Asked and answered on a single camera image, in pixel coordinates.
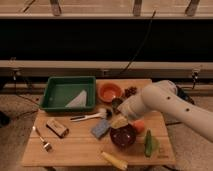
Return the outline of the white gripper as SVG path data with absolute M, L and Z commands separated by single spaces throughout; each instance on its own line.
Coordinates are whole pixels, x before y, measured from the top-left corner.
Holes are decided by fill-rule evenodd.
M 113 117 L 111 120 L 111 127 L 113 129 L 118 129 L 124 126 L 127 126 L 129 124 L 128 120 L 120 113 L 118 110 L 118 113 L 115 113 L 113 111 Z

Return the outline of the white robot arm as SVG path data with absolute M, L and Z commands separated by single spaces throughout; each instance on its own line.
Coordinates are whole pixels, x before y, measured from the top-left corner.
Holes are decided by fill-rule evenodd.
M 169 114 L 213 143 L 213 112 L 184 101 L 178 92 L 175 83 L 158 81 L 144 86 L 117 109 L 129 121 L 138 120 L 151 111 Z

